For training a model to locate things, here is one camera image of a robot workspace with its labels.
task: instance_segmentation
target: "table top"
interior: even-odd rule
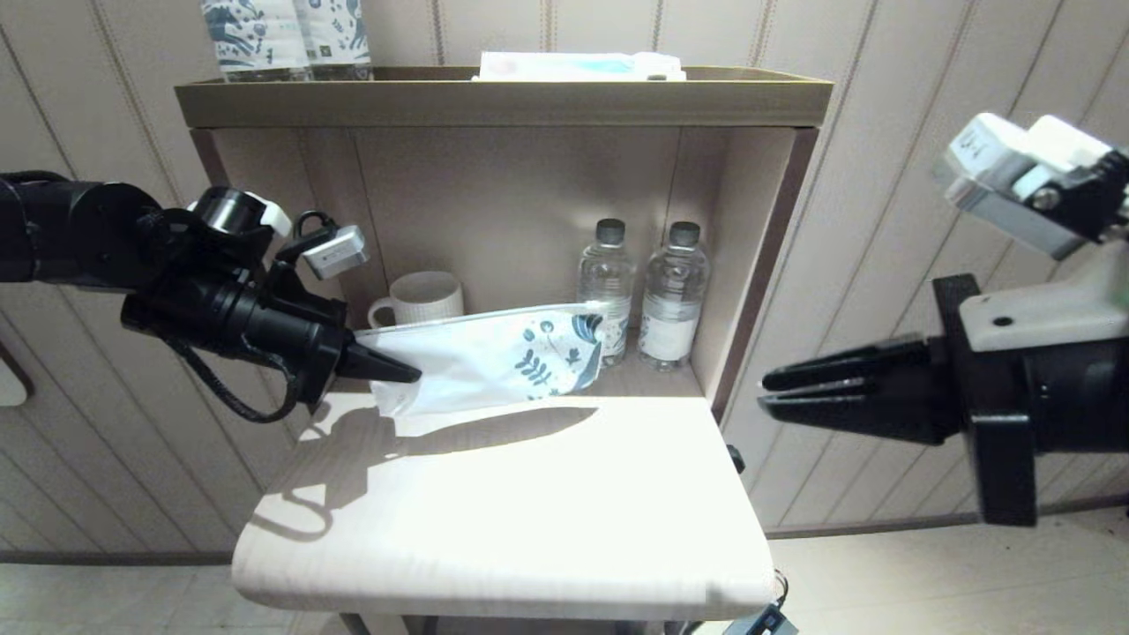
[[[236,588],[339,612],[760,610],[768,542],[693,374],[613,368],[599,385],[395,421],[367,385],[336,385],[239,537]]]

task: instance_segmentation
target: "white mug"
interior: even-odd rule
[[[374,329],[387,327],[376,321],[376,312],[392,308],[396,324],[414,324],[463,315],[463,285],[446,271],[417,271],[388,287],[388,297],[368,307],[368,323]]]

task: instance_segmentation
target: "black cable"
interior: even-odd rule
[[[196,351],[193,350],[187,342],[180,338],[166,337],[161,333],[157,334],[165,341],[165,343],[168,345],[169,348],[176,351],[177,355],[183,357],[184,360],[189,363],[189,367],[195,372],[196,376],[200,377],[200,381],[202,381],[204,385],[208,386],[208,389],[224,402],[225,406],[248,421],[255,424],[272,424],[289,415],[290,411],[294,410],[295,405],[298,402],[298,377],[290,372],[286,362],[273,353],[255,348],[247,341],[246,337],[243,338],[243,345],[247,347],[247,350],[262,357],[264,362],[281,371],[282,375],[286,376],[286,398],[282,400],[282,406],[273,412],[260,412],[259,410],[255,410],[251,406],[244,403],[238,397],[235,395],[235,393],[224,385],[224,382],[216,376],[216,373],[208,367],[208,364],[205,364],[204,360],[196,355]]]
[[[305,225],[306,221],[309,220],[310,218],[317,218],[318,220],[321,220],[322,227],[325,227],[327,225],[333,225],[333,219],[330,218],[330,216],[324,211],[317,211],[316,209],[304,211],[300,215],[298,215],[298,219],[294,221],[295,238],[301,237],[301,226]]]
[[[9,183],[35,183],[43,181],[60,182],[70,181],[62,174],[47,172],[46,169],[25,169],[23,172],[0,172],[0,179]]]
[[[784,586],[784,593],[781,593],[780,597],[777,598],[777,608],[782,609],[784,601],[788,599],[788,577],[780,569],[776,569],[776,576],[777,576],[777,582],[779,582],[780,585]]]

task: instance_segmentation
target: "packaged bottle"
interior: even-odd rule
[[[656,371],[673,371],[690,359],[710,270],[700,235],[697,224],[675,223],[666,246],[647,263],[639,356]]]
[[[577,299],[601,303],[599,314],[604,318],[601,364],[604,367],[622,362],[627,350],[636,267],[623,249],[625,233],[622,220],[605,218],[596,224],[596,242],[585,247],[580,255]]]
[[[360,0],[294,0],[314,79],[368,79],[373,59]]]
[[[309,59],[290,0],[201,0],[227,81],[307,81]]]

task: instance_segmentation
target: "tile floor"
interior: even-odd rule
[[[1123,507],[1044,517],[1035,530],[965,525],[771,547],[791,582],[785,612],[804,635],[1129,635]],[[548,633],[505,626],[444,619],[439,632]],[[589,630],[558,626],[569,627],[549,630]],[[711,623],[698,635],[724,630]],[[0,635],[40,634],[347,635],[333,616],[244,600],[227,567],[0,565]]]

